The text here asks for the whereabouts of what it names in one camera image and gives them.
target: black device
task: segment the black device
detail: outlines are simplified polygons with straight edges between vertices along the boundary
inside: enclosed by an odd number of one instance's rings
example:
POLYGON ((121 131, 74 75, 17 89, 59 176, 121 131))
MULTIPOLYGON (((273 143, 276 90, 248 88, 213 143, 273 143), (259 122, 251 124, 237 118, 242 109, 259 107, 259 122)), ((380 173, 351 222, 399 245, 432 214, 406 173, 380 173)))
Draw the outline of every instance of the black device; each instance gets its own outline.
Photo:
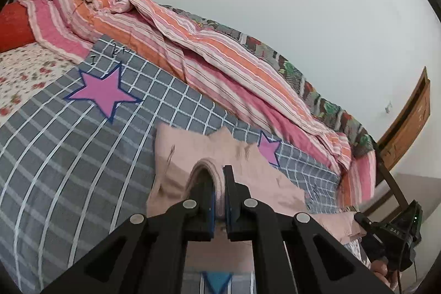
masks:
POLYGON ((386 258, 389 271, 404 271, 415 261, 415 246, 421 242, 422 218, 423 211, 417 201, 390 222, 372 222, 360 212, 354 216, 367 232, 362 238, 362 247, 369 260, 386 258))
MULTIPOLYGON (((387 288, 306 213, 275 213, 251 198, 224 167, 227 235, 252 241, 258 294, 389 294, 387 288)), ((188 241, 214 235, 213 182, 202 171, 189 198, 163 215, 133 215, 43 294, 178 294, 188 241)))

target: blue triangle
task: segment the blue triangle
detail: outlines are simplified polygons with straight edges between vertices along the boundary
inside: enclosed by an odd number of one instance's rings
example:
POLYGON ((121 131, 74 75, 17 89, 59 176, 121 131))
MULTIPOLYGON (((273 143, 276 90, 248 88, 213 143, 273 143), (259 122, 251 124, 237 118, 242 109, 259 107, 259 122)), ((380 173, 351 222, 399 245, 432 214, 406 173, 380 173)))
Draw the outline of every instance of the blue triangle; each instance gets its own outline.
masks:
POLYGON ((232 273, 221 271, 205 271, 203 275, 204 279, 208 282, 212 294, 222 294, 232 277, 232 273))

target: triangular cutout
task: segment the triangular cutout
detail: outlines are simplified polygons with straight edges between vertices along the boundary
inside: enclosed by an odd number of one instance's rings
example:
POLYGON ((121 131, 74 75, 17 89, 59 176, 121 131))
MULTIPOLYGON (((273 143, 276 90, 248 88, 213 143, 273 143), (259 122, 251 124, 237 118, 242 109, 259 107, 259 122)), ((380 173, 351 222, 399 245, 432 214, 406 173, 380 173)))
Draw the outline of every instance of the triangular cutout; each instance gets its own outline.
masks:
POLYGON ((104 251, 102 255, 100 255, 100 257, 96 258, 93 262, 90 262, 85 267, 84 272, 100 282, 107 282, 125 243, 126 238, 119 237, 104 251))
POLYGON ((325 238, 317 234, 314 236, 314 244, 317 247, 321 261, 325 266, 329 280, 335 281, 352 274, 354 266, 325 238))
POLYGON ((212 294, 222 294, 232 277, 231 273, 221 271, 205 271, 203 275, 212 294))

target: human hand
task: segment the human hand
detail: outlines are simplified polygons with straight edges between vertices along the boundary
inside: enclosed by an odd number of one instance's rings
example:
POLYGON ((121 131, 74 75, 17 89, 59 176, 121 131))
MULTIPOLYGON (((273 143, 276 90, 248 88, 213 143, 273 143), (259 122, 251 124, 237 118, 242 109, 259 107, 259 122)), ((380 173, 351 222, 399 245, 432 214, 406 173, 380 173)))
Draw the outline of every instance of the human hand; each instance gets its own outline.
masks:
POLYGON ((380 279, 384 284, 386 284, 392 290, 395 290, 398 286, 398 271, 394 271, 392 276, 387 279, 387 265, 382 260, 374 260, 370 265, 370 270, 380 279))

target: wall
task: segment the wall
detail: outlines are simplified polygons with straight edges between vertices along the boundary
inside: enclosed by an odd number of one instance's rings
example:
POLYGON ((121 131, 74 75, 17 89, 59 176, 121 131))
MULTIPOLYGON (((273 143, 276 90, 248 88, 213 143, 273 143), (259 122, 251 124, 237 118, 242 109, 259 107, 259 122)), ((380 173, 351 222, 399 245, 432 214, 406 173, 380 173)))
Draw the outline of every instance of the wall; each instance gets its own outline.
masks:
MULTIPOLYGON (((399 114, 427 66, 431 117, 393 172, 441 178, 441 24, 427 0, 155 1, 217 20, 272 46, 376 139, 399 114), (393 108, 386 114, 389 101, 393 108)), ((428 234, 426 245, 434 237, 428 234)))

